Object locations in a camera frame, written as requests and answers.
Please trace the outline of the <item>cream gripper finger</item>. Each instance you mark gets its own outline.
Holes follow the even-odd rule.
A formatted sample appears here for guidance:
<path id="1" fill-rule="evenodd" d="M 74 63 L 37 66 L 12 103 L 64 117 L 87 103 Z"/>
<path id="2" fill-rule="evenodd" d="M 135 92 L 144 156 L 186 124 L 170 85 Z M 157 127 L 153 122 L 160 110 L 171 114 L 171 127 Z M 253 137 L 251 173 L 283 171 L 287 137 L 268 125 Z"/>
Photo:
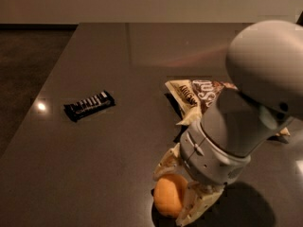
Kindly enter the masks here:
<path id="1" fill-rule="evenodd" d="M 225 185 L 204 185 L 197 181 L 188 183 L 176 225 L 186 227 L 193 223 L 219 199 L 224 189 Z"/>
<path id="2" fill-rule="evenodd" d="M 162 157 L 153 171 L 152 178 L 157 182 L 161 177 L 168 174 L 180 173 L 182 170 L 180 144 L 170 148 Z"/>

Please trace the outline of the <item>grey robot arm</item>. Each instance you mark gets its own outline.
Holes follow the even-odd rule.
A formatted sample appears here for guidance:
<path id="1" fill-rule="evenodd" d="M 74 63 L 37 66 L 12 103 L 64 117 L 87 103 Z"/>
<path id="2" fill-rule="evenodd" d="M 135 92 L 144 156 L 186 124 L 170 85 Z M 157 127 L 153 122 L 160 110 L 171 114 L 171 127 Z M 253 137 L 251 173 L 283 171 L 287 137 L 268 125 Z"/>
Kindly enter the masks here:
<path id="1" fill-rule="evenodd" d="M 217 201 L 266 139 L 303 119 L 303 26 L 263 21 L 247 27 L 229 45 L 225 68 L 233 88 L 189 125 L 153 173 L 159 180 L 183 168 L 191 178 L 179 227 Z"/>

